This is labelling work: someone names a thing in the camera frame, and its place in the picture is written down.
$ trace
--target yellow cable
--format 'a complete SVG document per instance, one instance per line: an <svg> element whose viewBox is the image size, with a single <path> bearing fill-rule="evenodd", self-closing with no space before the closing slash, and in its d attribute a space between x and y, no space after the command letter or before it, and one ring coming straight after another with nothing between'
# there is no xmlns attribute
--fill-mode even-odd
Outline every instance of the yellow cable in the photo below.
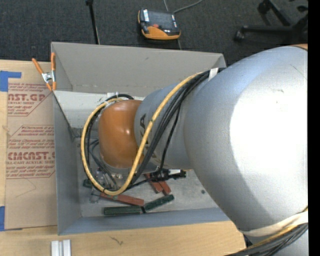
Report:
<svg viewBox="0 0 320 256"><path fill-rule="evenodd" d="M96 180L95 178L92 176L91 171L88 167L87 161L86 161L86 155L85 155L85 137L86 137L86 133L87 133L87 128L89 125L90 120L93 118L93 116L101 109L103 108L105 105L107 105L110 101L104 102L102 103L100 106L98 106L88 117L86 123L84 124L83 127L83 131L82 131L82 136L81 136L81 157L82 157L82 163L83 163L83 167L85 170L85 173L87 174L88 178L90 179L90 181L92 182L92 184L101 192L104 192L105 194L109 195L109 196L116 196L121 194L122 192L124 192L127 187L129 186L130 182L132 181L132 178L134 177L134 174L136 172L136 169L138 167L139 161L140 161L140 157L143 154L143 150L144 147L147 143L148 140L148 136L149 133L154 125L155 120L157 119L157 117L159 116L161 110L165 107L165 105L168 103L168 101L171 99L171 97L182 87L184 86L187 82L189 82L191 79L193 79L195 76L197 76L198 74L201 74L202 72L193 74L189 77L187 77L186 79L184 79L182 82L180 82L178 85L176 85L168 94L167 96L164 98L164 100L161 102L161 104L158 106L158 108L156 109L156 111L154 112L147 128L145 129L144 135L142 137L139 149L137 151L137 154L135 156L133 165L131 167L131 170L129 172L129 175L125 181L125 183L122 185L121 188L119 188L116 191L110 191L106 188L104 188L103 186L101 186Z"/></svg>

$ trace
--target chair leg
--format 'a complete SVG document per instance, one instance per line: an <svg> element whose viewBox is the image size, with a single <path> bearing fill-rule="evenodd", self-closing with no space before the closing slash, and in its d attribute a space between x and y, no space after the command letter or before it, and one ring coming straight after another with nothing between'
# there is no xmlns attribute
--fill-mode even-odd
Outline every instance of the chair leg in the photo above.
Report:
<svg viewBox="0 0 320 256"><path fill-rule="evenodd" d="M290 35L293 33L291 26L259 26L259 25L244 25L234 35L233 40L240 42L245 38L247 32L253 33L264 33L264 34L286 34Z"/></svg>

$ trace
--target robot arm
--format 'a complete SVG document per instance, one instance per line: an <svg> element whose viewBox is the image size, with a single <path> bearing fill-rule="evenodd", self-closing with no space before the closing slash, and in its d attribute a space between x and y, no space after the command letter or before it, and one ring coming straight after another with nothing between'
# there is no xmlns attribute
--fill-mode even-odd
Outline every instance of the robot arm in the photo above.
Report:
<svg viewBox="0 0 320 256"><path fill-rule="evenodd" d="M115 172L130 163L133 167L118 190L97 188L120 194L148 163L192 169L253 246L272 237L286 220L308 209L307 63L308 45L282 46L245 58L213 78L208 71L195 74L142 101L98 108L92 116L102 113L101 158L110 159ZM119 114L115 126L103 122ZM82 160L86 167L85 154ZM308 224L303 227L299 242L282 250L278 246L277 256L309 255Z"/></svg>

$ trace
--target label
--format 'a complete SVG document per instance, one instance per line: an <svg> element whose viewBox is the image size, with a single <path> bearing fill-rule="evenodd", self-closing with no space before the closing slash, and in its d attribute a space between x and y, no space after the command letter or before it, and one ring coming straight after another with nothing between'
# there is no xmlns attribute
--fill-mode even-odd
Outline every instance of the label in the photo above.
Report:
<svg viewBox="0 0 320 256"><path fill-rule="evenodd" d="M26 117L50 94L46 85L9 83L8 116Z"/></svg>
<svg viewBox="0 0 320 256"><path fill-rule="evenodd" d="M8 141L6 178L48 178L54 172L54 126L22 125Z"/></svg>

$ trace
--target wooden surface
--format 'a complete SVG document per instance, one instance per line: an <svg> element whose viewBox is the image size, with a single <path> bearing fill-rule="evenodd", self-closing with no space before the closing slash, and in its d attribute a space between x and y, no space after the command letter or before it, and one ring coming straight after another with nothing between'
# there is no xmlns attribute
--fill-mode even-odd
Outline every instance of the wooden surface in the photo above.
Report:
<svg viewBox="0 0 320 256"><path fill-rule="evenodd" d="M0 255L50 256L71 240L72 256L223 256L244 248L231 221L58 236L57 227L0 232Z"/></svg>

